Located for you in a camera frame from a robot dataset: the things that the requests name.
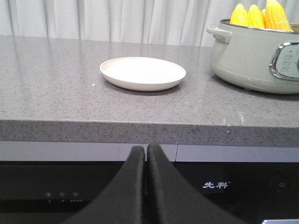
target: gray countertop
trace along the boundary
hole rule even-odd
[[[212,48],[0,36],[0,140],[299,146],[299,95],[226,83]],[[102,76],[125,56],[186,70],[176,87],[131,91]]]

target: white curtain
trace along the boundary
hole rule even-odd
[[[278,0],[292,23],[299,1]],[[212,46],[217,26],[242,3],[266,0],[0,0],[0,35]]]

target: appliance handle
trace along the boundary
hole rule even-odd
[[[206,31],[210,34],[213,34],[213,37],[223,43],[230,43],[232,38],[232,32],[220,29],[218,27],[207,27]]]

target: plate rim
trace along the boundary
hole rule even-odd
[[[123,80],[123,79],[118,79],[118,78],[114,78],[112,76],[109,76],[107,75],[105,72],[104,72],[104,69],[103,69],[103,66],[109,62],[112,62],[112,61],[117,61],[117,60],[122,60],[122,59],[149,59],[149,60],[157,60],[157,61],[162,61],[162,62],[165,62],[165,63],[168,63],[168,64],[171,64],[171,65],[174,65],[175,67],[179,68],[181,71],[182,71],[182,75],[179,79],[175,79],[171,82],[159,82],[159,83],[139,83],[139,82],[130,82],[130,81],[127,81],[127,80]],[[109,82],[111,82],[111,80],[108,80],[107,77],[109,77],[110,79],[113,79],[113,80],[116,80],[116,81],[119,81],[119,82],[123,82],[123,83],[128,83],[128,84],[135,84],[135,85],[143,85],[143,86],[151,86],[151,85],[166,85],[166,84],[171,84],[171,83],[174,83],[175,85],[179,84],[186,76],[186,70],[174,63],[174,62],[170,62],[170,61],[167,61],[167,60],[164,60],[164,59],[160,59],[160,58],[153,58],[153,57],[143,57],[143,56],[128,56],[128,57],[118,57],[118,58],[113,58],[113,59],[109,59],[109,60],[106,60],[104,61],[103,63],[101,63],[100,65],[100,71],[101,73],[104,75],[105,79]],[[127,88],[127,87],[124,87],[122,85],[119,85],[119,84],[115,84],[113,83],[114,85],[117,85],[119,87],[122,87],[122,88]]]

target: yellow corn cob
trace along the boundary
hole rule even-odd
[[[264,21],[265,21],[265,15],[266,15],[266,9],[265,8],[262,10],[262,13],[263,13]]]
[[[248,12],[249,25],[256,28],[265,28],[265,22],[262,11],[257,5],[250,6]]]
[[[230,23],[241,26],[249,26],[248,13],[242,4],[238,4],[230,18]]]
[[[284,8],[276,0],[267,0],[266,2],[265,27],[267,29],[292,31]]]

